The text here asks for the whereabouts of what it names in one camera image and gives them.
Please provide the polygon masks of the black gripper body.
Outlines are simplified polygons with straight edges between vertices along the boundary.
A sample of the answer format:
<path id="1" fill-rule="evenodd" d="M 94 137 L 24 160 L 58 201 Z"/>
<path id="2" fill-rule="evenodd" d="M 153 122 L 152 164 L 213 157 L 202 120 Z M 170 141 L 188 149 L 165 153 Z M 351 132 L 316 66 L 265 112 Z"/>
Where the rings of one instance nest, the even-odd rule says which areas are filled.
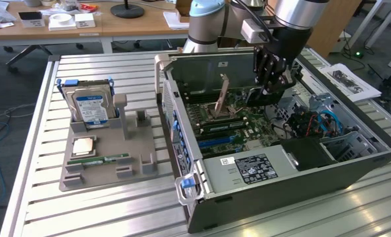
<path id="1" fill-rule="evenodd" d="M 304 48 L 313 28 L 299 30 L 289 27 L 276 28 L 272 36 L 275 40 L 265 43 L 265 53 L 273 61 L 272 72 L 281 74 Z"/>

